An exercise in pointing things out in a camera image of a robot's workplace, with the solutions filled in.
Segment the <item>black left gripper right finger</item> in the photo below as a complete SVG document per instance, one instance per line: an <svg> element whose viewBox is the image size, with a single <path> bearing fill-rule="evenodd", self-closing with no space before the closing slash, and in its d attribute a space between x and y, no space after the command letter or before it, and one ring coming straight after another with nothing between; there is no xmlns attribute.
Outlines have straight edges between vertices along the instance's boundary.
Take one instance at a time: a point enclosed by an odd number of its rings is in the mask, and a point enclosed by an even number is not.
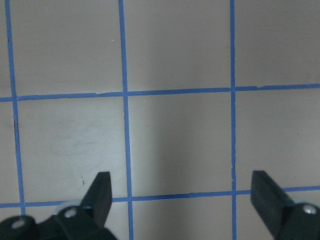
<svg viewBox="0 0 320 240"><path fill-rule="evenodd" d="M271 236L277 239L293 211L293 200L265 171L254 170L250 201Z"/></svg>

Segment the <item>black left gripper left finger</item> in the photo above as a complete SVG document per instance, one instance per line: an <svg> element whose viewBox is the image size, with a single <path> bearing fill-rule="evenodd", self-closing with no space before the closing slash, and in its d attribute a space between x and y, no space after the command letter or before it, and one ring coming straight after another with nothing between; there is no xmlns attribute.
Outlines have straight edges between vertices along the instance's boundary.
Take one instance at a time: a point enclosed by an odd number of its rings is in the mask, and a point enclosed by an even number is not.
<svg viewBox="0 0 320 240"><path fill-rule="evenodd" d="M98 227L104 228L112 205L110 172L99 172L80 202L80 207L93 219Z"/></svg>

